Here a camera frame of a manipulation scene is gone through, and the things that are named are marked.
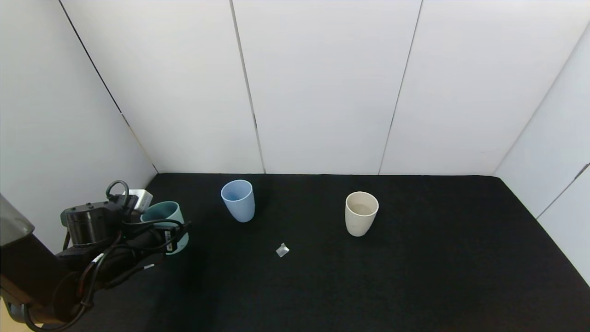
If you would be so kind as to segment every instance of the white wall panel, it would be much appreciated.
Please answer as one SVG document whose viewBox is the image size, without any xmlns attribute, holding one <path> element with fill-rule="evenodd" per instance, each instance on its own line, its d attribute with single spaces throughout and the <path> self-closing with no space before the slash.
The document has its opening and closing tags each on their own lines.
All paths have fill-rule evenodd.
<svg viewBox="0 0 590 332">
<path fill-rule="evenodd" d="M 424 0 L 382 174 L 492 174 L 590 19 L 590 1 Z"/>
<path fill-rule="evenodd" d="M 156 171 L 59 2 L 2 1 L 0 45 L 0 191 L 59 252 L 64 209 L 104 200 L 114 180 L 145 188 Z"/>
<path fill-rule="evenodd" d="M 420 1 L 234 5 L 267 171 L 377 174 Z"/>
<path fill-rule="evenodd" d="M 160 172 L 262 172 L 228 1 L 64 5 Z"/>
<path fill-rule="evenodd" d="M 590 27 L 495 175 L 536 217 L 587 162 L 590 162 Z"/>
<path fill-rule="evenodd" d="M 590 170 L 559 196 L 539 223 L 590 285 Z"/>
</svg>

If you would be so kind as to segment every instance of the teal cup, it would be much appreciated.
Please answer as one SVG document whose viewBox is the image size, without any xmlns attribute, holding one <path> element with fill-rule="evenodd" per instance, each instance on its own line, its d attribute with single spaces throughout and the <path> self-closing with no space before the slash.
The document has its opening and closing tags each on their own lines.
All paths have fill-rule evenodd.
<svg viewBox="0 0 590 332">
<path fill-rule="evenodd" d="M 158 204 L 154 204 L 150 206 L 144 214 L 141 216 L 142 222 L 150 222 L 152 220 L 157 219 L 170 219 L 176 220 L 177 222 L 184 223 L 184 218 L 182 217 L 181 207 L 175 201 L 163 201 Z M 175 223 L 157 223 L 154 224 L 155 227 L 158 226 L 177 226 Z M 171 252 L 167 253 L 167 255 L 174 255 L 175 253 L 179 253 L 186 245 L 188 244 L 188 233 L 184 234 L 184 236 L 178 241 L 178 248 Z"/>
</svg>

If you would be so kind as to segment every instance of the cable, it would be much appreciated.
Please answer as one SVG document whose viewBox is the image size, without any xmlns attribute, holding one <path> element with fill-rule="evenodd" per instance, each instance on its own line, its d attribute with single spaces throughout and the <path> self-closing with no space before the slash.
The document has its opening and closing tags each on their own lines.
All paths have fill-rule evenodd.
<svg viewBox="0 0 590 332">
<path fill-rule="evenodd" d="M 159 224 L 159 223 L 173 223 L 173 224 L 177 224 L 181 228 L 181 232 L 184 230 L 183 223 L 181 223 L 177 220 L 172 220 L 172 219 L 156 219 L 156 220 L 150 220 L 148 222 L 140 222 L 140 223 L 128 223 L 128 222 L 121 221 L 121 223 L 126 226 L 146 226 L 146 225 Z"/>
<path fill-rule="evenodd" d="M 179 240 L 176 238 L 176 235 L 174 237 L 170 238 L 168 241 L 164 242 L 163 244 L 161 244 L 159 246 L 152 247 L 152 248 L 143 248 L 143 247 L 136 247 L 136 246 L 130 246 L 130 245 L 118 245 L 117 248 L 135 249 L 135 250 L 141 250 L 141 251 L 158 251 L 163 248 L 166 248 L 174 240 L 176 240 L 176 241 Z"/>
<path fill-rule="evenodd" d="M 117 233 L 117 237 L 115 238 L 115 240 L 113 241 L 113 243 L 109 246 L 109 248 L 107 248 L 107 250 L 110 249 L 110 248 L 114 248 L 119 243 L 119 241 L 121 241 L 122 236 L 123 236 L 123 233 L 121 231 L 119 231 Z M 78 281 L 78 288 L 77 288 L 77 295 L 78 295 L 78 297 L 82 297 L 82 295 L 84 294 L 84 281 L 86 280 L 86 275 L 88 275 L 88 273 L 90 272 L 90 270 L 92 270 L 92 267 L 94 265 L 96 265 L 96 263 L 98 261 L 102 261 L 104 259 L 105 252 L 106 252 L 106 250 L 103 251 L 100 255 L 96 256 L 96 258 L 94 258 L 92 260 L 92 262 L 90 262 L 90 264 L 88 264 L 88 266 L 86 267 L 86 269 L 84 270 L 84 272 L 82 272 L 82 276 L 80 277 L 80 280 Z"/>
<path fill-rule="evenodd" d="M 70 245 L 70 231 L 67 231 L 67 232 L 65 233 L 64 246 L 63 246 L 63 247 L 61 247 L 61 250 L 66 250 L 66 249 L 68 249 L 69 245 Z"/>
<path fill-rule="evenodd" d="M 87 310 L 87 307 L 81 305 L 80 308 L 78 309 L 78 313 L 71 321 L 65 323 L 62 326 L 58 326 L 55 328 L 42 328 L 42 327 L 37 327 L 35 325 L 35 323 L 33 323 L 32 319 L 31 319 L 31 314 L 29 313 L 29 306 L 27 304 L 22 305 L 22 311 L 24 313 L 25 324 L 27 325 L 27 327 L 30 330 L 35 331 L 35 332 L 48 332 L 48 331 L 58 332 L 58 331 L 63 331 L 66 328 L 70 328 L 70 327 L 72 327 L 72 325 L 74 325 L 80 319 L 80 317 L 82 317 L 82 315 L 84 315 L 86 310 Z"/>
<path fill-rule="evenodd" d="M 109 186 L 107 187 L 106 190 L 106 195 L 107 195 L 107 199 L 111 199 L 112 195 L 110 194 L 111 189 L 113 189 L 113 187 L 117 184 L 122 184 L 125 187 L 125 199 L 123 200 L 123 207 L 127 207 L 127 204 L 129 204 L 129 200 L 131 199 L 131 196 L 129 196 L 129 186 L 127 185 L 127 183 L 123 180 L 117 180 L 117 181 L 113 181 L 111 184 L 109 184 Z"/>
<path fill-rule="evenodd" d="M 131 278 L 134 274 L 143 271 L 143 270 L 147 270 L 149 268 L 152 268 L 160 263 L 162 263 L 164 261 L 164 258 L 166 257 L 165 253 L 162 253 L 162 258 L 154 263 L 148 264 L 146 266 L 138 266 L 137 268 L 133 268 L 129 271 L 126 271 L 125 273 L 122 273 L 120 276 L 118 276 L 116 279 L 110 281 L 108 284 L 106 284 L 104 286 L 104 289 L 111 289 L 114 287 L 119 286 L 120 284 L 122 284 L 123 282 L 129 280 L 129 278 Z"/>
</svg>

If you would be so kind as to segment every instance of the white connector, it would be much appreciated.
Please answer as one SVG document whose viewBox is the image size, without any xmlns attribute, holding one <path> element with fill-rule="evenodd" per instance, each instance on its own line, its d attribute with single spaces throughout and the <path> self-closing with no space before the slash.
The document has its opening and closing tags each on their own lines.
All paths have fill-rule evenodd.
<svg viewBox="0 0 590 332">
<path fill-rule="evenodd" d="M 129 194 L 137 196 L 137 204 L 133 209 L 139 213 L 144 213 L 152 203 L 153 195 L 145 189 L 130 189 Z"/>
</svg>

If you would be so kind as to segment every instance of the cup rim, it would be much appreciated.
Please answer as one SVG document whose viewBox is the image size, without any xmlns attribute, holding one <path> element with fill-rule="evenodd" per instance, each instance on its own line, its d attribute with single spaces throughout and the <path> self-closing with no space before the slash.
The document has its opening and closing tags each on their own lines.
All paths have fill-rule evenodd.
<svg viewBox="0 0 590 332">
<path fill-rule="evenodd" d="M 244 196 L 244 197 L 240 198 L 239 200 L 229 200 L 229 199 L 227 199 L 227 198 L 225 198 L 225 197 L 223 196 L 223 190 L 224 190 L 224 189 L 225 189 L 225 188 L 226 188 L 228 185 L 230 185 L 230 184 L 232 184 L 232 183 L 234 183 L 234 182 L 246 182 L 246 183 L 247 183 L 247 184 L 250 186 L 250 191 L 248 192 L 248 194 L 247 194 L 246 196 Z M 251 193 L 252 193 L 252 184 L 251 184 L 249 181 L 247 181 L 247 180 L 243 180 L 243 179 L 237 179 L 237 180 L 230 181 L 230 182 L 226 183 L 226 184 L 223 186 L 223 188 L 221 189 L 221 192 L 220 192 L 220 194 L 221 194 L 221 198 L 223 198 L 225 201 L 230 201 L 230 202 L 236 202 L 236 201 L 245 200 L 245 199 L 246 199 L 248 196 L 250 196 L 250 194 L 251 194 Z"/>
<path fill-rule="evenodd" d="M 354 212 L 349 206 L 348 206 L 348 199 L 354 195 L 354 194 L 367 194 L 369 195 L 372 199 L 374 199 L 374 201 L 377 203 L 377 208 L 375 209 L 375 211 L 373 211 L 371 214 L 358 214 L 356 212 Z M 379 201 L 377 200 L 377 198 L 375 198 L 375 196 L 367 193 L 366 191 L 355 191 L 354 193 L 350 193 L 348 194 L 348 196 L 346 196 L 346 209 L 349 210 L 352 214 L 354 214 L 355 216 L 359 216 L 359 217 L 371 217 L 374 214 L 377 213 L 377 211 L 379 211 Z"/>
<path fill-rule="evenodd" d="M 152 207 L 156 207 L 156 206 L 159 206 L 159 205 L 164 205 L 164 204 L 170 204 L 170 203 L 173 203 L 173 204 L 176 206 L 176 209 L 174 210 L 174 213 L 178 212 L 178 210 L 181 208 L 181 205 L 180 205 L 180 204 L 178 204 L 178 202 L 176 202 L 176 201 L 161 201 L 160 203 L 156 203 L 156 204 L 154 204 L 154 205 L 152 205 L 152 206 L 149 206 L 149 207 L 147 207 L 147 209 L 144 211 L 144 213 L 143 213 L 143 214 L 142 214 L 142 215 L 139 217 L 139 220 L 140 220 L 141 222 L 145 222 L 145 221 L 143 220 L 143 216 L 145 215 L 145 212 L 147 212 L 147 211 L 148 211 L 149 209 L 151 209 Z"/>
</svg>

